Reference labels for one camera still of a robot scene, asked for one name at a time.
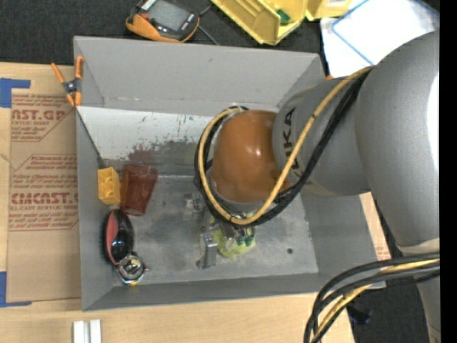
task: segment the yellow block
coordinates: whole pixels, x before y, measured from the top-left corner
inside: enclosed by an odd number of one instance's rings
[[[99,169],[99,199],[104,204],[117,206],[121,203],[121,183],[119,174],[113,167]]]

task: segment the cardboard sheet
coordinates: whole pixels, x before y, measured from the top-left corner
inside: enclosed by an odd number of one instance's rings
[[[74,78],[73,67],[60,69]],[[10,186],[9,206],[1,208],[8,214],[6,301],[79,297],[75,110],[50,65],[1,63],[0,77],[30,81],[12,89],[11,109],[2,109],[11,124],[11,153],[0,164],[10,165],[8,179],[1,172],[2,191],[5,181]]]

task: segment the green object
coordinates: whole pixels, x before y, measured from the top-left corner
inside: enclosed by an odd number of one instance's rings
[[[246,240],[244,241],[244,244],[245,244],[247,247],[249,247],[249,246],[252,244],[253,241],[254,241],[254,236],[251,235],[251,236],[249,236],[249,237],[246,237]]]
[[[252,242],[249,245],[245,244],[244,240],[240,245],[237,239],[227,240],[220,229],[212,231],[212,235],[213,240],[217,243],[217,249],[227,258],[235,258],[239,254],[245,254],[256,246],[256,241],[253,237],[251,237]]]
[[[277,10],[276,13],[279,14],[279,16],[281,17],[281,25],[282,26],[285,26],[286,24],[288,24],[290,21],[291,21],[291,17],[289,15],[287,15],[286,13],[284,13],[282,10]]]

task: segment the cardboard box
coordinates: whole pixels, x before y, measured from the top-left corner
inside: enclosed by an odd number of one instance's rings
[[[73,79],[73,67],[61,70]],[[1,63],[0,78],[26,83],[1,93],[6,301],[80,297],[75,110],[50,65]]]
[[[277,111],[324,80],[317,54],[85,37],[75,37],[74,53],[86,61],[76,118],[83,309],[316,292],[376,260],[360,197],[303,193],[259,227],[259,254],[195,266],[199,223],[183,221],[183,197],[196,191],[194,151],[204,126],[234,104]],[[151,271],[128,288],[101,255],[110,207],[98,200],[97,170],[121,172],[135,159],[160,175],[150,211],[132,217],[135,249]]]

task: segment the black cord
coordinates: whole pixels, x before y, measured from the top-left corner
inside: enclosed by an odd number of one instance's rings
[[[366,277],[366,278],[360,279],[356,282],[352,282],[343,287],[340,287],[339,289],[337,289],[336,291],[334,291],[330,295],[328,295],[325,299],[321,300],[315,306],[316,309],[312,311],[310,319],[308,320],[308,323],[306,324],[307,333],[305,335],[305,342],[306,342],[306,338],[309,338],[311,331],[317,330],[319,314],[330,303],[332,303],[334,300],[338,299],[340,296],[342,296],[354,289],[357,289],[359,287],[366,286],[367,284],[374,284],[377,282],[387,282],[387,281],[391,281],[394,279],[400,279],[400,278],[406,278],[406,277],[418,277],[419,275],[421,275],[421,277],[426,277],[428,279],[428,278],[431,278],[431,276],[436,276],[436,273],[439,274],[439,265],[440,265],[439,262],[434,262],[434,263],[430,263],[427,266],[418,267],[418,268],[411,269],[411,270],[405,270],[405,271],[399,271],[399,272],[397,271],[397,272],[391,272],[391,273],[385,273],[385,274],[377,274],[375,276]],[[417,283],[417,282],[419,282],[419,279],[407,281],[407,282],[404,282],[403,284],[410,284],[410,283]],[[401,284],[394,284],[389,287],[397,287],[399,285],[401,285]],[[384,289],[384,288],[372,289],[369,291],[376,292],[376,291],[379,291],[382,289]]]
[[[427,274],[425,276],[422,276],[422,277],[419,277],[417,279],[412,279],[410,281],[407,281],[405,283],[402,283],[402,284],[393,284],[391,286],[387,286],[383,289],[376,289],[376,290],[372,290],[372,291],[368,291],[366,292],[365,294],[368,294],[368,293],[374,293],[374,292],[379,292],[381,290],[385,290],[385,289],[389,289],[389,288],[395,288],[395,287],[398,287],[398,286],[403,286],[405,284],[418,284],[418,283],[423,283],[425,281],[428,281],[429,279],[433,279],[433,278],[436,278],[438,275],[440,274],[439,271],[437,272],[433,272],[433,273],[430,273],[430,274]],[[313,340],[312,342],[313,343],[319,343],[322,339],[322,337],[324,336],[325,333],[327,333],[327,331],[331,328],[332,324],[335,322],[335,320],[339,317],[339,315],[342,313],[342,311],[345,309],[346,306],[342,306],[341,308],[338,309],[338,311],[332,316],[332,318],[330,318],[330,320],[328,321],[328,324],[318,333],[316,334],[315,337],[313,337]],[[304,343],[310,343],[311,340],[309,339],[309,337],[307,337],[307,340],[306,338],[303,339],[303,342]]]
[[[199,12],[199,17],[202,17],[204,14],[206,14],[206,13],[209,11],[210,8],[211,8],[211,4],[209,4],[205,9],[203,9],[202,11]],[[210,33],[208,33],[207,30],[205,30],[205,29],[201,26],[201,24],[198,25],[198,29],[200,29],[200,30],[204,33],[204,35],[207,36],[207,37],[210,39],[210,41],[212,41],[215,45],[217,45],[217,46],[219,45],[219,43],[217,42],[217,40],[215,40],[215,39],[212,37],[212,35],[210,35]]]
[[[318,315],[317,311],[320,312],[319,308],[321,307],[321,303],[324,300],[324,296],[326,296],[326,294],[331,289],[333,289],[337,284],[340,284],[345,279],[356,276],[357,274],[360,274],[360,273],[372,271],[375,269],[380,269],[383,267],[392,267],[397,264],[421,262],[421,261],[425,261],[425,260],[429,260],[429,259],[439,259],[439,257],[440,257],[439,253],[426,253],[426,254],[419,254],[419,255],[414,255],[414,256],[409,256],[409,257],[399,257],[399,258],[388,259],[388,260],[383,260],[383,261],[371,262],[368,264],[363,264],[361,266],[354,267],[352,269],[349,269],[349,270],[339,274],[338,276],[335,276],[329,282],[327,282],[327,284],[324,287],[322,287],[322,289],[319,291],[319,293],[315,299],[311,316],[306,325],[303,341],[308,342],[310,339],[310,336],[311,336],[311,330],[317,328],[317,315]]]

